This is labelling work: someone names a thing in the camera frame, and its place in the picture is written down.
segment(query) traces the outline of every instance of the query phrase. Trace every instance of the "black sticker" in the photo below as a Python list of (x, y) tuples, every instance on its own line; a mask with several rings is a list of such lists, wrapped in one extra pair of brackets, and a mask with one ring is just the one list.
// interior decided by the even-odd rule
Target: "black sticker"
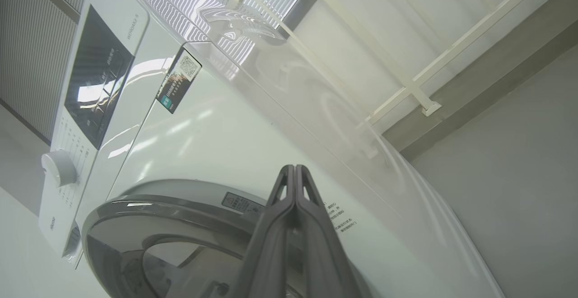
[(264, 206), (258, 204), (256, 202), (251, 201), (250, 199), (245, 199), (242, 196), (238, 196), (234, 193), (227, 192), (223, 202), (221, 202), (225, 207), (232, 208), (240, 212), (256, 212), (260, 213), (265, 209)]
[(191, 86), (200, 68), (202, 68), (202, 65), (200, 65), (199, 61), (182, 48), (157, 94), (157, 100), (165, 106), (171, 114), (174, 113), (177, 106), (179, 106), (182, 97), (184, 97), (184, 94)]

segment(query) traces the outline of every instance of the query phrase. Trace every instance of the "washing machine door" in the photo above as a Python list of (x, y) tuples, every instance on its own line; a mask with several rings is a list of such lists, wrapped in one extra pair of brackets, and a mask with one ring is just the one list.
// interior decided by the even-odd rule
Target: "washing machine door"
[[(223, 298), (255, 218), (174, 197), (130, 195), (87, 218), (84, 253), (111, 298)], [(287, 297), (303, 293), (302, 253), (289, 245)]]

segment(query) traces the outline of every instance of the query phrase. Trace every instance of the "gray wall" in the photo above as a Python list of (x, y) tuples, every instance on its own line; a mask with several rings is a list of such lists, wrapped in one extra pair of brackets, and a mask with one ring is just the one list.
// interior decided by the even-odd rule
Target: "gray wall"
[(507, 298), (578, 296), (578, 47), (412, 164)]

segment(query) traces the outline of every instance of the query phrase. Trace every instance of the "brand logo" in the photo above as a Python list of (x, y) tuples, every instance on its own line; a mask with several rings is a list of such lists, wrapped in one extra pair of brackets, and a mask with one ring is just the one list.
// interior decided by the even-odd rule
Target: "brand logo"
[(134, 19), (132, 19), (132, 24), (131, 27), (128, 29), (128, 35), (126, 36), (127, 39), (130, 39), (132, 37), (132, 31), (135, 30), (135, 26), (136, 26), (136, 22), (138, 22), (138, 14), (135, 14)]

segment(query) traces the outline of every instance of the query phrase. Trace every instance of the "door glass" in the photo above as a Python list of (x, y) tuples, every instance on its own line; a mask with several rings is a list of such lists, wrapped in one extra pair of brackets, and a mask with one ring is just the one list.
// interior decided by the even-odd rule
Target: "door glass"
[(191, 242), (167, 242), (143, 256), (144, 274), (161, 298), (227, 297), (241, 260)]

